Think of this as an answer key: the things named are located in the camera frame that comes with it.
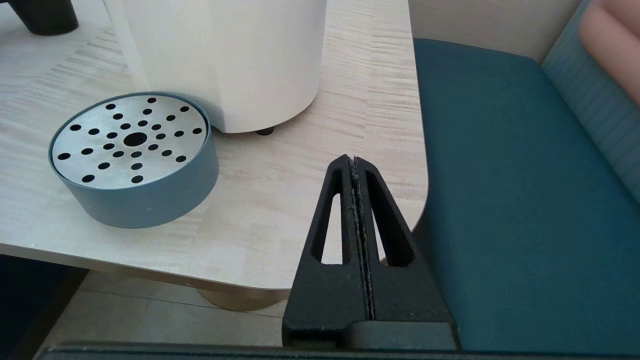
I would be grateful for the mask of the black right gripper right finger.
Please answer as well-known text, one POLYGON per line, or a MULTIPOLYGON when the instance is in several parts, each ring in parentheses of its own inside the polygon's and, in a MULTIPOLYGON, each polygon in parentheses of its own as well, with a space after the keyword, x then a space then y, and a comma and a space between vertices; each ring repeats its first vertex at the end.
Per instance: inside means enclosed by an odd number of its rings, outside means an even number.
POLYGON ((368 317, 381 322, 456 321, 381 173, 361 157, 357 179, 359 252, 368 317))

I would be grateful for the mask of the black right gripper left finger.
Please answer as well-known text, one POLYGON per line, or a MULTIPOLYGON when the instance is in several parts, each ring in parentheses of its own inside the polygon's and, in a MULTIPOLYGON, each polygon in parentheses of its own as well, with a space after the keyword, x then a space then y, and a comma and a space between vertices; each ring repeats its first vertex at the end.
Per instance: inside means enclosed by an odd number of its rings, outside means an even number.
POLYGON ((327 167, 282 318, 284 347, 341 347, 347 328, 370 316, 353 166, 353 160, 344 154, 327 167), (324 264, 334 196, 340 198, 342 262, 324 264))

